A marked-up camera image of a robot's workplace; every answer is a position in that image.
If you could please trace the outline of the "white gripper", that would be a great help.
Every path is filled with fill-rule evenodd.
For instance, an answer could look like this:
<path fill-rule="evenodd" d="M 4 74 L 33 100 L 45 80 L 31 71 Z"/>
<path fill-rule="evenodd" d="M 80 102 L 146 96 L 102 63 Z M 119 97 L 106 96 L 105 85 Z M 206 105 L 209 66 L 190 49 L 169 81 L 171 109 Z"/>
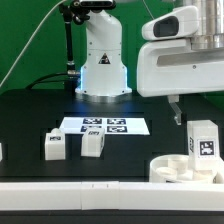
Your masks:
<path fill-rule="evenodd" d="M 192 51 L 188 39 L 148 42 L 138 55 L 137 91 L 143 97 L 169 95 L 181 125 L 178 94 L 224 91 L 224 49 Z"/>

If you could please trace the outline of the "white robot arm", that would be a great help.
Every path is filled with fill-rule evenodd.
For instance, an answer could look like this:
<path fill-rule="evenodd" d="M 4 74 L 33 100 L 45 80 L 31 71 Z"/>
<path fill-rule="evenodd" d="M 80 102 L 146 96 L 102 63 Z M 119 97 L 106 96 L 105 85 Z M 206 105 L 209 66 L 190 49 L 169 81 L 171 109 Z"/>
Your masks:
<path fill-rule="evenodd" d="M 137 60 L 137 91 L 166 96 L 182 122 L 181 94 L 224 91 L 224 0 L 165 0 L 172 12 L 143 25 L 147 41 Z M 89 11 L 87 59 L 76 93 L 94 102 L 115 102 L 131 92 L 121 60 L 122 27 L 105 12 L 112 0 L 81 0 Z"/>

